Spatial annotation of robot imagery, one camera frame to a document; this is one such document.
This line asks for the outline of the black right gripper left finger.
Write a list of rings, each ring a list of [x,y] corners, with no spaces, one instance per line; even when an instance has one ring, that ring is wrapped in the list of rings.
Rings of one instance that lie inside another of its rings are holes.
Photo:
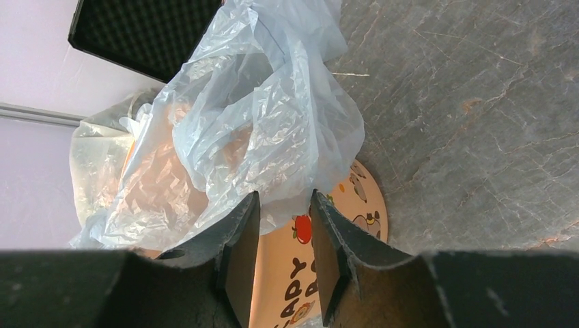
[[[2,327],[247,327],[259,194],[155,259],[127,250],[1,252]]]

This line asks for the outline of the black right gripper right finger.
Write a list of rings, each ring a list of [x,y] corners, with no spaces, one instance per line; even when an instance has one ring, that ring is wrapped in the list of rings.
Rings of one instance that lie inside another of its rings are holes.
[[[558,249],[412,256],[311,197],[325,327],[577,327],[578,254]]]

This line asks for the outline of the orange plastic trash bin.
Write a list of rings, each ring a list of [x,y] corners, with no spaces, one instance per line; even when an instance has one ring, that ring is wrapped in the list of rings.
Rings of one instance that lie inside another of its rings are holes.
[[[248,194],[226,217],[159,255],[132,259],[101,327],[297,327],[321,314],[332,292],[319,279],[337,264],[319,222],[321,204],[377,249],[386,240],[386,207],[369,172],[353,163],[351,187],[315,194],[309,214],[259,233],[265,208]],[[362,185],[371,185],[363,204]]]

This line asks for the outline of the light blue plastic bag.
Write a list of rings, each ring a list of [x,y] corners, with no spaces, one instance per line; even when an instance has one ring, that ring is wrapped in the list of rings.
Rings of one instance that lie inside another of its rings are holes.
[[[258,192],[262,234],[347,177],[363,117],[326,62],[347,45],[340,1],[227,1],[180,71],[130,120],[119,190],[76,249],[166,251]]]

